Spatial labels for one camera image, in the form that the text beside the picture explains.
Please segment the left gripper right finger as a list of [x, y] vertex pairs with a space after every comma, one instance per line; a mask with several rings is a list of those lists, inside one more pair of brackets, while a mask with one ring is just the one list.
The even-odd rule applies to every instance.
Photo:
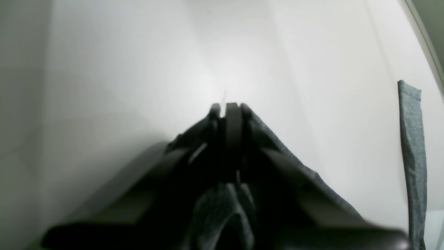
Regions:
[[406, 234], [368, 223], [316, 172], [284, 152], [246, 104], [226, 106], [225, 177], [252, 189], [260, 249], [410, 248]]

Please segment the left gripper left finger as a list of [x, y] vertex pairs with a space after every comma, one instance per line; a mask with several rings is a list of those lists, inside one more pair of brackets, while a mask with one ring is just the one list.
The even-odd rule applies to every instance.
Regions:
[[96, 191], [91, 214], [48, 229], [46, 250], [178, 249], [197, 197], [212, 183], [219, 138], [220, 105], [169, 144], [145, 150]]

